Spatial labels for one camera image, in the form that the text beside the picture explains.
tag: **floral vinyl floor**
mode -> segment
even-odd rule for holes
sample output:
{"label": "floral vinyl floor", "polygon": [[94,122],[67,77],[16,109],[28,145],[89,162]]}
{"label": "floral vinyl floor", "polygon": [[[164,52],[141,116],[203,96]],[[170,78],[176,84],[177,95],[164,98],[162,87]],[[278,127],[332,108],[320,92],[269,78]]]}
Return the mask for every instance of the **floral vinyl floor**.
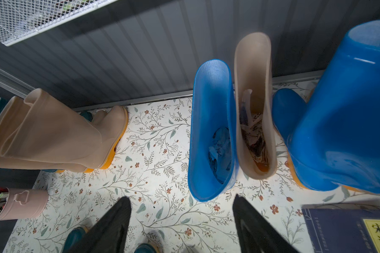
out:
{"label": "floral vinyl floor", "polygon": [[[291,88],[307,100],[316,82],[282,83],[274,92]],[[279,136],[274,176],[253,180],[240,170],[232,189],[213,201],[197,202],[187,186],[191,107],[192,98],[128,106],[128,129],[110,168],[89,174],[41,172],[35,188],[49,193],[45,210],[36,219],[17,221],[4,252],[60,253],[73,228],[92,227],[122,196],[132,202],[125,252],[142,242],[166,253],[240,252],[232,213],[236,194],[301,252],[313,252],[302,205],[380,209],[380,196],[297,186]]]}

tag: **book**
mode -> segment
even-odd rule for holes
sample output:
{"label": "book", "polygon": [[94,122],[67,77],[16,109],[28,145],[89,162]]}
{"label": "book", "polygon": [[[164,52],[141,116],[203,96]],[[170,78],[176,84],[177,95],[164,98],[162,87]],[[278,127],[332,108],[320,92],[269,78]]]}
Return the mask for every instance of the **book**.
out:
{"label": "book", "polygon": [[380,253],[380,210],[302,211],[315,253]]}

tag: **corrugated metal wall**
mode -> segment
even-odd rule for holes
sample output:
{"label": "corrugated metal wall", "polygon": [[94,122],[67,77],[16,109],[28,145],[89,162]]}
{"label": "corrugated metal wall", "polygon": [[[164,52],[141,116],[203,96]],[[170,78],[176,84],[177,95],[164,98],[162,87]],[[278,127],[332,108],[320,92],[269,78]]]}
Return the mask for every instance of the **corrugated metal wall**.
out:
{"label": "corrugated metal wall", "polygon": [[0,68],[70,107],[189,90],[237,42],[272,40],[273,75],[324,69],[345,32],[380,19],[380,0],[119,0],[10,47]]}

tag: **white wire basket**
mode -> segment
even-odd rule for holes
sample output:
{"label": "white wire basket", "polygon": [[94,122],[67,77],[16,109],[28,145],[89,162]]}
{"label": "white wire basket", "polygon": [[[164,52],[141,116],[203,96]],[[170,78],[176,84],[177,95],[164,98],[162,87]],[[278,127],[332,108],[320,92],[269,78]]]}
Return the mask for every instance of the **white wire basket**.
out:
{"label": "white wire basket", "polygon": [[0,42],[6,46],[116,0],[0,0]]}

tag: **orange boot sole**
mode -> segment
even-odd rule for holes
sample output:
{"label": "orange boot sole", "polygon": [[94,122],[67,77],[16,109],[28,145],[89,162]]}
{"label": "orange boot sole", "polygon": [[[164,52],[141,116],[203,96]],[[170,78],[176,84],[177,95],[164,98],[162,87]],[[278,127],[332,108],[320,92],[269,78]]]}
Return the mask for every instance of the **orange boot sole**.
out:
{"label": "orange boot sole", "polygon": [[[294,181],[296,182],[296,184],[301,187],[301,188],[304,188],[304,189],[308,189],[307,187],[305,187],[303,185],[303,183],[301,183],[301,181],[298,179],[297,177],[297,174],[295,173],[295,169],[294,169],[294,164],[293,164],[293,161],[291,160],[291,157],[290,157],[290,154],[289,152],[287,151],[287,161],[289,163],[289,169],[290,169],[290,173],[291,173],[291,176],[293,177]],[[357,188],[353,188],[353,187],[350,187],[350,186],[346,186],[346,185],[341,185],[342,187],[345,187],[346,189],[348,190],[351,190],[351,191],[356,191],[356,192],[363,192]]]}
{"label": "orange boot sole", "polygon": [[127,112],[127,109],[124,108],[124,112],[125,112],[125,116],[127,118],[127,122],[125,123],[125,126],[124,126],[124,129],[122,130],[119,138],[117,139],[117,141],[114,143],[110,153],[108,154],[107,156],[107,159],[106,159],[106,162],[103,164],[103,166],[101,166],[99,169],[101,170],[106,170],[110,167],[111,163],[113,162],[113,159],[114,159],[114,156],[115,156],[115,151],[116,151],[116,146],[119,142],[119,140],[122,138],[122,136],[125,134],[125,131],[127,130],[127,127],[128,127],[128,112]]}

